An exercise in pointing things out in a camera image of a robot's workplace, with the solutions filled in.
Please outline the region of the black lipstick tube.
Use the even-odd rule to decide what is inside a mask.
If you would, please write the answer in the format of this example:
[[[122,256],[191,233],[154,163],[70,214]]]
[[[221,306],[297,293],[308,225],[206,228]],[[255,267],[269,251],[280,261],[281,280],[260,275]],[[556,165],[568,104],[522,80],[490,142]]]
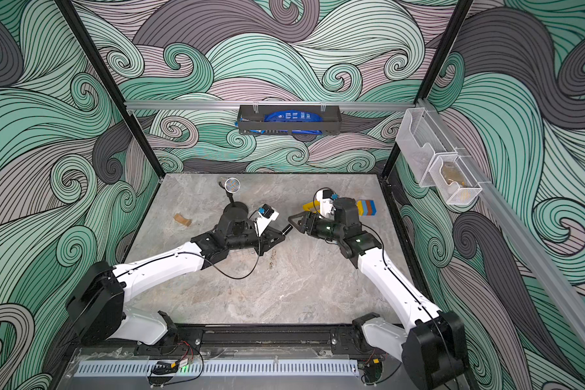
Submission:
[[[288,224],[286,227],[282,229],[282,233],[286,236],[293,230],[293,226]]]

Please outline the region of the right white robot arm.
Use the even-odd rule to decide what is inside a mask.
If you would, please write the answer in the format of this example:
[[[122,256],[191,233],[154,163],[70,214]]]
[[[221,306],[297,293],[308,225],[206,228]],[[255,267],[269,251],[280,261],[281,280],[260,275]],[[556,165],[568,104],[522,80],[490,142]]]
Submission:
[[[302,234],[336,245],[399,318],[400,323],[394,325],[377,315],[363,317],[357,327],[365,343],[398,360],[419,389],[458,382],[470,367],[461,318],[441,310],[400,272],[380,234],[361,222],[355,199],[320,200],[318,207],[289,216],[289,224]]]

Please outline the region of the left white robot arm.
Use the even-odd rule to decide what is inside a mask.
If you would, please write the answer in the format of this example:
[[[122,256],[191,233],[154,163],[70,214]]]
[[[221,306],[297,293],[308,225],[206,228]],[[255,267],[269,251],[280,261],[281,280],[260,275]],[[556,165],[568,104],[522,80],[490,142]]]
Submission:
[[[291,227],[271,227],[276,211],[260,209],[247,215],[240,209],[226,214],[210,231],[183,245],[133,263],[112,266],[94,263],[77,283],[66,302],[76,338],[86,346],[109,339],[155,345],[171,336],[175,324],[163,313],[130,306],[131,300],[178,276],[215,267],[232,250],[252,248],[258,257],[284,242]]]

